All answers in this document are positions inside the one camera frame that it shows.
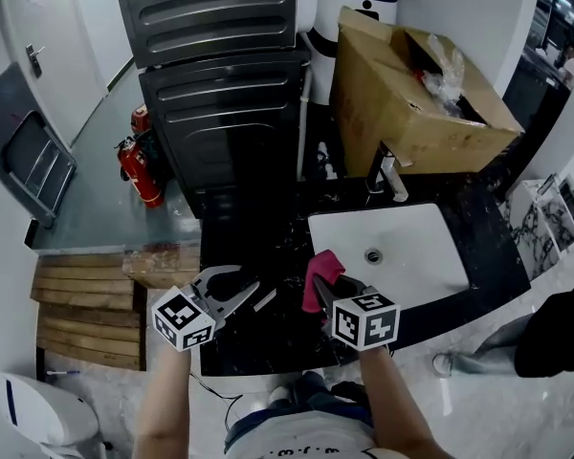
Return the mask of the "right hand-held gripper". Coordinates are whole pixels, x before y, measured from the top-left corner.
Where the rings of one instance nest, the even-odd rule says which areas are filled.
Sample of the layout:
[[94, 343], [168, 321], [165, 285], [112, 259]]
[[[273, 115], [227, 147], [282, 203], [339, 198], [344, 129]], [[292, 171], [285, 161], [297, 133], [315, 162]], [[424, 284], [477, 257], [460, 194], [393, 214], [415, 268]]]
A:
[[401, 307], [373, 286], [342, 274], [333, 286], [320, 275], [313, 276], [320, 307], [327, 315], [322, 331], [357, 351], [386, 346], [398, 338]]

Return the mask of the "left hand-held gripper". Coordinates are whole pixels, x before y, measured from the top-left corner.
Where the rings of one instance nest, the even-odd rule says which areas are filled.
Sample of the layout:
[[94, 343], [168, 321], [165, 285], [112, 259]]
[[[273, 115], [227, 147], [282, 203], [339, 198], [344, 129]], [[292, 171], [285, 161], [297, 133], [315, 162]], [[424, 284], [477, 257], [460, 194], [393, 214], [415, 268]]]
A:
[[169, 289], [152, 306], [156, 331], [177, 351], [212, 341], [216, 329], [222, 329], [260, 286], [256, 281], [239, 292], [241, 269], [238, 265], [209, 267], [187, 286]]

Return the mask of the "pink cloth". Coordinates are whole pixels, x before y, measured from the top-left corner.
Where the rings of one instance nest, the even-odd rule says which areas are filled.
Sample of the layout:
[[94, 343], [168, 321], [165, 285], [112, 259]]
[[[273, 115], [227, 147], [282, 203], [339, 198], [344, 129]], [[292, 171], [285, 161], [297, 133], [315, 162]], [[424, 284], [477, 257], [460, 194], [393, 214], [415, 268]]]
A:
[[305, 276], [302, 310], [308, 314], [317, 314], [324, 309], [323, 299], [314, 282], [316, 276], [334, 284], [344, 273], [345, 267], [330, 250], [322, 251], [311, 258]]

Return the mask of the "person's right forearm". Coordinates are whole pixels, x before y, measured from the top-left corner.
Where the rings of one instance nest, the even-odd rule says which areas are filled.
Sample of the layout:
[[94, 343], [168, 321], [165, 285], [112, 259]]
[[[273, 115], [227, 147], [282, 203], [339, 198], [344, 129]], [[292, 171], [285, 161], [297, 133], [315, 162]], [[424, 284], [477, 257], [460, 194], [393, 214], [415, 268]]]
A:
[[359, 361], [377, 445], [408, 459], [454, 459], [434, 439], [388, 350], [365, 350]]

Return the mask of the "person's left forearm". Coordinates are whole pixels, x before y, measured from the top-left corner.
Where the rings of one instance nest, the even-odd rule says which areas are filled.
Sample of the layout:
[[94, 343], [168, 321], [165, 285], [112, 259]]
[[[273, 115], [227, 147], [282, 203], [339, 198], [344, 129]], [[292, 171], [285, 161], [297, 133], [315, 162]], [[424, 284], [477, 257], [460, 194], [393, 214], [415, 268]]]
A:
[[191, 354], [163, 346], [139, 411], [133, 459], [188, 459]]

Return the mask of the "black floor device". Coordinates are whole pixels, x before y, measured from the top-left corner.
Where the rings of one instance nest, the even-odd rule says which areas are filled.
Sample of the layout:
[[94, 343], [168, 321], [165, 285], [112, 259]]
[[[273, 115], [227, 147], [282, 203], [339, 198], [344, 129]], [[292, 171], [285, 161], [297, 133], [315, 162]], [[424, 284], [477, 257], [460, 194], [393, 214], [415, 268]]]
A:
[[349, 400], [361, 407], [369, 407], [367, 393], [362, 384], [356, 382], [339, 382], [331, 387], [331, 392], [335, 396]]

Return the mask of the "chrome faucet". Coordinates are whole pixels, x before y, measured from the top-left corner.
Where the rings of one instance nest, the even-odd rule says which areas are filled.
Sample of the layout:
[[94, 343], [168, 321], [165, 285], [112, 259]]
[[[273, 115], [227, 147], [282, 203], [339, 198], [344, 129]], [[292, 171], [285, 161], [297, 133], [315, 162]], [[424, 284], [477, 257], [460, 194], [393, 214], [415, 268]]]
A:
[[380, 142], [365, 180], [368, 194], [376, 195], [391, 191], [394, 202], [405, 202], [408, 199], [408, 191], [396, 170], [398, 165], [400, 164], [393, 153]]

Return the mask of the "tall red fire extinguisher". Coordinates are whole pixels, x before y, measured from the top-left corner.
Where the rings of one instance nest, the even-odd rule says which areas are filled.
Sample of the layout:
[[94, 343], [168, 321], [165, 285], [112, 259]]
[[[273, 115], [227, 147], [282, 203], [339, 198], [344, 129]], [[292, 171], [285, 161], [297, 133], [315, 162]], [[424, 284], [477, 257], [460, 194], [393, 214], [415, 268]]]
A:
[[130, 182], [147, 208], [157, 208], [164, 202], [164, 189], [149, 169], [150, 163], [143, 148], [132, 137], [117, 146], [121, 178]]

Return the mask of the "person's white shirt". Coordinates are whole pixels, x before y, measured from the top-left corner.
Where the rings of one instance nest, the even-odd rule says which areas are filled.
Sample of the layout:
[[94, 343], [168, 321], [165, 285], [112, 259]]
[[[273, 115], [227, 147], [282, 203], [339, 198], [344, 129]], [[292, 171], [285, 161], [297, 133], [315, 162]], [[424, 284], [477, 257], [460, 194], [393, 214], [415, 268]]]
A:
[[270, 418], [228, 448], [226, 459], [364, 459], [375, 449], [372, 428], [321, 411]]

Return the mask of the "brown cardboard box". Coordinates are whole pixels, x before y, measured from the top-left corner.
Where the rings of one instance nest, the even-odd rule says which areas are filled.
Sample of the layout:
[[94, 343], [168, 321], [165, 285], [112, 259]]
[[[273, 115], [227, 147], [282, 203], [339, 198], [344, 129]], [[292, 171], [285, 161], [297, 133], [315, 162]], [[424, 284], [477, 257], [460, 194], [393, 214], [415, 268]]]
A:
[[[351, 177], [366, 176], [382, 146], [402, 174], [478, 172], [523, 132], [473, 62], [446, 36], [381, 23], [343, 7], [330, 102]], [[423, 78], [459, 65], [448, 114]]]

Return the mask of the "white toilet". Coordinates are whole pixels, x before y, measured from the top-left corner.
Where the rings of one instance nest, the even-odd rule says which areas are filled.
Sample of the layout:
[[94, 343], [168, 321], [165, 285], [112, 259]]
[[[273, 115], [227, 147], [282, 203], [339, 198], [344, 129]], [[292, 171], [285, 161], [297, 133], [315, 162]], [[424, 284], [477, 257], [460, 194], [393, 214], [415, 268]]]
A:
[[84, 459], [80, 447], [99, 434], [95, 411], [78, 395], [17, 374], [0, 372], [0, 411], [49, 459]]

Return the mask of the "grey folded step ladder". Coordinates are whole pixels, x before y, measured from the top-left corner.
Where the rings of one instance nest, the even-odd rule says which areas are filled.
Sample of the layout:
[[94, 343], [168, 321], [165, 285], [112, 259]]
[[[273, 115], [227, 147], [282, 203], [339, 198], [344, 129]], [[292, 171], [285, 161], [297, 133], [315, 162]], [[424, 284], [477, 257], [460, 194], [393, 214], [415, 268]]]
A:
[[0, 181], [41, 226], [55, 222], [77, 163], [47, 122], [20, 66], [0, 75]]

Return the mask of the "clear plastic wrap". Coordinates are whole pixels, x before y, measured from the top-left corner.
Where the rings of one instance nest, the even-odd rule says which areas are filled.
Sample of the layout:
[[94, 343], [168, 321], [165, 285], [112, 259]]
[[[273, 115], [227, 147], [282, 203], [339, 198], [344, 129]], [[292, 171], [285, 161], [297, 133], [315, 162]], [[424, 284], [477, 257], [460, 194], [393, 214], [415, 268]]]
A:
[[428, 37], [428, 45], [439, 59], [440, 73], [423, 72], [423, 84], [433, 97], [436, 105], [447, 116], [464, 119], [458, 105], [462, 95], [462, 84], [465, 75], [464, 57], [461, 51], [454, 47], [451, 57], [447, 57], [445, 49], [435, 34]]

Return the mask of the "white round water heater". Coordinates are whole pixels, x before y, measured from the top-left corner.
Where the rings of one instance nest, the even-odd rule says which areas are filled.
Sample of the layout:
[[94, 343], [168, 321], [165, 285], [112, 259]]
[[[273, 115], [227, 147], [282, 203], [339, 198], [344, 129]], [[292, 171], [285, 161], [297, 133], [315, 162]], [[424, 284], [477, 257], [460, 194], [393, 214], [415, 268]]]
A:
[[310, 50], [312, 85], [310, 99], [318, 105], [329, 103], [339, 39], [339, 17], [350, 8], [384, 24], [394, 24], [398, 0], [317, 0], [312, 28], [303, 34]]

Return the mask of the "white door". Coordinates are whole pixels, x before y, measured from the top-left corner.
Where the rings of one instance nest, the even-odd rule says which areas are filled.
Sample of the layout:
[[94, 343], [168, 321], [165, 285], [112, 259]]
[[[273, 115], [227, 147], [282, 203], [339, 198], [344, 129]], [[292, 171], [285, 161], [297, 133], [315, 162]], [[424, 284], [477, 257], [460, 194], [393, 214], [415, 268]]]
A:
[[[24, 76], [58, 136], [72, 145], [106, 96], [78, 0], [2, 0], [11, 48]], [[33, 44], [42, 76], [26, 54]]]

